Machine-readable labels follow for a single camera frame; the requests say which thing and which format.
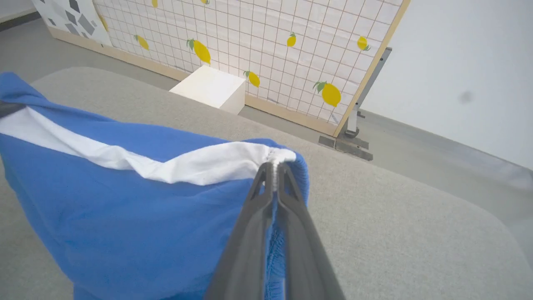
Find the white wooden block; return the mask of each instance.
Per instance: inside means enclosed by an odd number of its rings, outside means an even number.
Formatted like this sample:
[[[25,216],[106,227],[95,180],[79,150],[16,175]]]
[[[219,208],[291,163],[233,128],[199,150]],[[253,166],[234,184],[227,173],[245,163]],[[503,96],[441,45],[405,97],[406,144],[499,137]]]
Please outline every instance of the white wooden block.
[[[238,114],[244,107],[245,79],[201,66],[170,92],[194,101]]]

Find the gray floor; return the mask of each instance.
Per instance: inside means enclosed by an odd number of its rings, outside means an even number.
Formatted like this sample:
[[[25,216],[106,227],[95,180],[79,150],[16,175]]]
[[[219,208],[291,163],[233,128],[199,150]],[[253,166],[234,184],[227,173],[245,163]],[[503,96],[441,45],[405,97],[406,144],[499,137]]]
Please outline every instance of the gray floor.
[[[41,20],[0,33],[0,72],[13,71],[32,82],[64,68],[87,66],[123,74],[169,90],[176,81],[53,39]],[[241,116],[316,143],[320,133],[245,107]],[[533,265],[533,190],[531,172],[494,160],[462,145],[428,139],[425,133],[359,119],[361,138],[370,143],[372,164],[468,200],[498,217],[516,237]],[[347,178],[345,184],[357,178]]]

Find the blue fabric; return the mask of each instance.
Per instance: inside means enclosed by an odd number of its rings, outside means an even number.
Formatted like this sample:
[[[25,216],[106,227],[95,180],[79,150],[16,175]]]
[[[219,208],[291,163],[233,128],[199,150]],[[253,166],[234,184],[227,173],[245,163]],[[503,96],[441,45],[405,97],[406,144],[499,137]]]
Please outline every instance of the blue fabric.
[[[0,99],[26,104],[77,134],[160,162],[227,142],[57,105],[12,73],[0,74]],[[269,139],[247,141],[284,148]],[[6,135],[0,135],[0,154],[7,181],[74,283],[76,300],[201,299],[253,181],[166,184]],[[302,156],[289,165],[307,202]],[[276,222],[269,236],[265,298],[282,299],[284,241]]]

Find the lemon print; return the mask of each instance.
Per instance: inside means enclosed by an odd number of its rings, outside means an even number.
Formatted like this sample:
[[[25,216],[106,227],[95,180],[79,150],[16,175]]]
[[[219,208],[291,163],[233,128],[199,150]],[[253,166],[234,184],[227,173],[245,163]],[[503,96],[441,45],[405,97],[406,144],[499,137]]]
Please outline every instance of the lemon print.
[[[255,87],[259,87],[259,84],[261,83],[259,81],[259,77],[257,75],[255,75],[254,72],[251,72],[251,71],[244,71],[243,72],[244,75],[246,75],[246,77],[248,79],[250,79],[250,83],[253,84]]]
[[[198,56],[201,61],[211,64],[211,54],[209,54],[209,50],[201,42],[190,39],[187,40],[187,45],[191,50],[195,50],[196,56]]]
[[[139,42],[139,45],[141,45],[141,47],[145,48],[146,50],[148,50],[148,43],[146,42],[146,40],[140,36],[140,35],[134,35],[133,37],[135,37],[135,40],[137,42]]]
[[[317,81],[313,88],[315,87],[317,92],[322,91],[322,99],[324,99],[325,103],[337,107],[337,104],[341,102],[341,92],[331,83]]]
[[[367,42],[367,40],[366,40],[366,38],[364,36],[361,36],[357,40],[357,47],[359,47],[359,49],[361,49],[363,51],[370,50],[370,46],[368,45],[368,42]]]
[[[292,47],[294,44],[296,44],[296,35],[291,32],[290,37],[287,39],[287,46]]]
[[[109,29],[107,29],[107,22],[106,20],[98,14],[98,18],[100,18],[100,21],[102,21],[102,24],[103,24],[103,27],[105,28],[106,31],[109,31]]]

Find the wooden frame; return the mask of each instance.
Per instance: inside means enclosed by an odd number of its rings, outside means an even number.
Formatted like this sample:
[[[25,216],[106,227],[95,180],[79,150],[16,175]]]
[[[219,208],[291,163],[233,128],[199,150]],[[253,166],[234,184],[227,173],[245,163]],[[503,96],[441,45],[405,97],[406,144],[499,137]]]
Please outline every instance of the wooden frame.
[[[363,78],[361,84],[359,85],[359,88],[357,89],[355,95],[353,96],[352,101],[348,105],[348,109],[344,113],[344,116],[342,117],[339,125],[335,126],[334,124],[327,123],[326,121],[315,119],[315,118],[306,116],[298,112],[284,109],[273,103],[261,100],[251,95],[246,95],[245,104],[247,106],[251,106],[253,108],[262,110],[266,113],[281,117],[291,122],[294,122],[294,123],[303,125],[305,127],[314,129],[316,131],[322,132],[326,135],[337,137],[341,133],[342,127],[348,120],[348,116],[352,112],[353,107],[355,106],[357,100],[361,96],[361,93],[363,89],[365,88],[365,85],[368,83],[368,80],[370,79],[370,76],[372,75],[372,72],[376,68],[377,63],[379,62],[379,58],[383,55],[383,52],[385,51],[385,48],[387,47],[392,35],[394,34],[396,27],[398,26],[403,14],[405,13],[405,10],[407,9],[409,2],[410,0],[403,0],[403,3],[400,6],[400,9],[398,9],[398,13],[396,14],[396,17],[394,18],[389,31],[385,35],[385,38],[383,39],[381,46],[379,47],[376,55],[374,56],[374,59],[372,60],[372,63],[370,64],[370,67],[368,68],[365,74],[365,77]],[[182,72],[180,70],[176,70],[174,68],[158,64],[154,61],[148,60],[143,57],[135,56],[133,54],[130,54],[118,48],[102,45],[88,38],[74,35],[72,33],[59,30],[56,28],[52,28],[52,27],[48,27],[48,30],[50,31],[52,36],[58,40],[61,40],[61,41],[64,41],[70,44],[74,44],[76,46],[80,46],[80,47],[98,52],[100,54],[104,54],[104,55],[116,58],[118,60],[127,62],[128,64],[132,64],[132,65],[150,70],[155,73],[162,74],[164,76],[167,76],[167,77],[179,80],[179,81],[184,80],[188,76],[187,73]]]
[[[359,99],[359,97],[361,97],[361,94],[363,93],[363,90],[365,89],[366,84],[368,83],[368,81],[370,80],[370,77],[372,76],[372,73],[376,69],[379,59],[383,55],[383,52],[385,52],[385,48],[387,48],[387,45],[389,44],[389,41],[391,40],[392,35],[396,31],[396,28],[398,27],[398,24],[400,23],[400,20],[403,17],[403,14],[405,13],[405,10],[409,6],[410,2],[411,0],[403,0],[400,6],[400,9],[398,9],[398,13],[396,13],[396,17],[394,17],[394,20],[392,21],[391,27],[389,27],[389,31],[387,31],[387,34],[385,35],[385,38],[383,39],[381,46],[377,50],[377,53],[374,56],[374,59],[372,60],[370,67],[368,67],[365,77],[363,77],[363,80],[361,81],[361,84],[359,85],[359,88],[357,89],[356,94],[353,95],[352,102],[350,102],[350,105],[348,105],[348,108],[346,109],[346,113],[344,113],[344,116],[342,116],[341,121],[339,122],[337,128],[335,129],[335,132],[333,133],[334,137],[338,137],[338,135],[341,133],[341,130],[344,127],[344,124],[348,120],[348,117],[350,116],[350,113],[352,112],[353,107],[356,105],[357,100]]]

